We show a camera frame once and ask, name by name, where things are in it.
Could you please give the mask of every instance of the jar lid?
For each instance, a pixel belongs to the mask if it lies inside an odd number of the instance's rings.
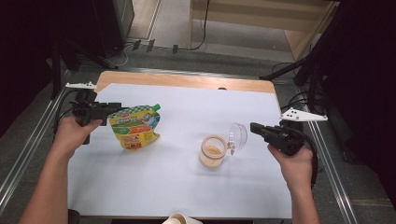
[[[242,149],[248,140],[248,132],[244,125],[234,123],[230,128],[228,148],[231,150],[231,155],[235,150]]]

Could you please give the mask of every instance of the white object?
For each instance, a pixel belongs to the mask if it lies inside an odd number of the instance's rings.
[[[327,116],[321,116],[316,114],[311,114],[301,110],[296,110],[290,108],[283,115],[280,116],[281,119],[292,120],[292,121],[324,121],[327,120]]]
[[[70,84],[66,83],[67,88],[76,88],[76,89],[90,89],[90,90],[95,90],[96,85],[93,85],[91,82],[89,83],[77,83],[77,84]]]
[[[181,213],[174,213],[163,224],[202,224],[197,219],[184,216]]]
[[[202,140],[233,123],[277,125],[273,93],[110,84],[96,99],[159,104],[161,136],[129,152],[109,124],[97,128],[70,160],[70,209],[95,217],[291,218],[290,192],[261,136],[247,132],[244,149],[227,152],[217,169],[199,161]]]

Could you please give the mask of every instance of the gray floor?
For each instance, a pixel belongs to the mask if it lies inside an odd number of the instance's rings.
[[[163,29],[164,25],[159,22],[159,20],[162,20],[162,14],[167,16],[170,14],[166,11],[167,8],[170,8],[170,5],[166,5],[165,3],[174,3],[173,6],[185,6],[182,1],[163,0],[151,38],[155,37],[157,47],[164,47],[170,44],[173,45],[176,42],[178,44],[181,43],[181,46],[185,43],[182,42],[183,38],[180,38],[180,42],[178,42],[175,39],[164,37],[174,35],[176,31],[169,27]],[[235,31],[239,29],[230,27],[229,25],[226,26],[224,26],[223,29],[234,29]],[[214,33],[208,34],[208,36],[215,37]],[[144,70],[159,69],[154,72],[162,70],[174,72],[188,71],[201,73],[201,75],[204,76],[216,75],[224,77],[257,78],[257,76],[270,74],[273,66],[277,63],[290,62],[291,54],[290,51],[286,49],[287,43],[282,41],[284,40],[282,32],[268,30],[267,35],[264,35],[264,37],[263,42],[265,42],[265,44],[261,43],[261,46],[264,45],[267,47],[259,49],[266,52],[265,55],[261,57],[252,57],[254,54],[251,52],[256,52],[257,50],[254,47],[254,40],[247,41],[247,43],[241,47],[239,41],[233,42],[230,39],[221,41],[220,38],[217,38],[215,41],[211,37],[206,40],[208,47],[201,51],[180,51],[177,54],[172,54],[171,49],[154,48],[151,52],[146,52],[146,47],[144,46],[138,50],[127,49],[128,62],[124,66],[121,66],[120,70],[136,71],[137,68]],[[242,35],[236,36],[235,38],[237,40],[247,37]],[[217,48],[221,50],[208,52],[208,49],[211,48],[211,44],[216,44]],[[244,55],[233,55],[233,51],[229,50],[233,45],[237,48],[243,48],[247,53],[240,52]],[[270,46],[282,46],[282,48],[269,48]],[[119,55],[109,60],[114,63],[123,63],[125,62],[125,57],[121,52]],[[71,82],[95,82],[103,69],[91,61],[84,59],[81,61],[83,62],[83,66],[80,71],[65,72],[64,79],[69,79]],[[297,93],[297,89],[291,81],[293,76],[294,74],[290,72],[274,81],[276,84],[276,94],[281,105],[285,105],[287,101]],[[40,92],[32,104],[18,117],[6,134],[0,138],[0,162],[2,164],[0,167],[1,183],[6,179],[8,172],[21,154],[26,142],[28,142],[30,133],[35,129],[35,126],[45,112],[48,104],[51,103],[50,91],[51,85],[48,85],[48,87]],[[50,124],[48,129],[44,131],[31,162],[28,164],[19,185],[15,188],[3,214],[0,216],[0,223],[17,223],[35,187],[41,166],[50,148],[53,137],[51,126]],[[325,138],[332,161],[340,175],[347,195],[352,202],[353,210],[359,223],[396,223],[395,210],[388,201],[387,195],[380,185],[376,174],[363,164],[352,165],[344,162],[341,148],[328,122],[320,123],[320,130]],[[334,197],[327,171],[322,165],[320,165],[320,167],[318,183],[314,188],[314,195],[321,222],[344,223],[345,221],[340,212],[338,202]],[[280,220],[255,220],[255,222],[262,224],[280,223]],[[83,218],[81,223],[110,223],[110,219]]]

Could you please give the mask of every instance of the white bracket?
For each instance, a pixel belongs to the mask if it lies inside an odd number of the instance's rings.
[[[66,87],[67,88],[76,88],[76,89],[91,89],[91,90],[95,90],[96,89],[96,85],[93,85],[91,82],[89,83],[78,83],[78,84],[70,84],[70,83],[66,83]]]
[[[316,114],[311,114],[301,110],[296,110],[290,108],[283,115],[280,116],[281,119],[292,120],[292,121],[324,121],[327,120],[327,116],[321,116]]]

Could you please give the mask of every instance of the snack bag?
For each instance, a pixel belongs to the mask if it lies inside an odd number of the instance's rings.
[[[154,132],[160,121],[160,105],[138,105],[108,116],[111,128],[123,148],[137,151],[160,137]]]

